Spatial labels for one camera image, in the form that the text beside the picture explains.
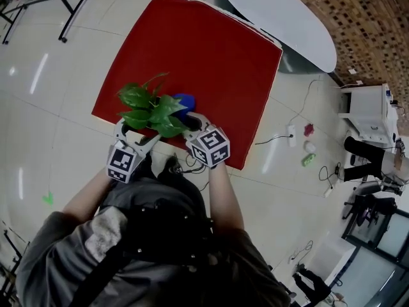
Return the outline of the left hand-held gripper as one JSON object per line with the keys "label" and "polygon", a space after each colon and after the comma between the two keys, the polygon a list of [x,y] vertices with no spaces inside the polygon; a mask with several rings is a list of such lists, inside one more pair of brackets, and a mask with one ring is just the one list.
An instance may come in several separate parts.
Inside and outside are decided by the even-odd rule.
{"label": "left hand-held gripper", "polygon": [[107,159],[107,176],[127,184],[132,174],[146,158],[153,147],[160,141],[161,135],[154,137],[143,136],[138,143],[128,143],[127,132],[129,128],[124,118],[114,126],[114,138],[117,140],[110,146]]}

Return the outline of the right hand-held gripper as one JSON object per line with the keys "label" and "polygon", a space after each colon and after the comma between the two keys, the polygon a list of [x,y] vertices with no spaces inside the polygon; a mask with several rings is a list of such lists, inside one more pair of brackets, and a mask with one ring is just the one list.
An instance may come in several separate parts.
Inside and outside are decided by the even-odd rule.
{"label": "right hand-held gripper", "polygon": [[182,136],[193,158],[209,168],[214,168],[231,156],[230,141],[220,127],[214,127],[203,114],[191,112],[194,130],[185,130]]}

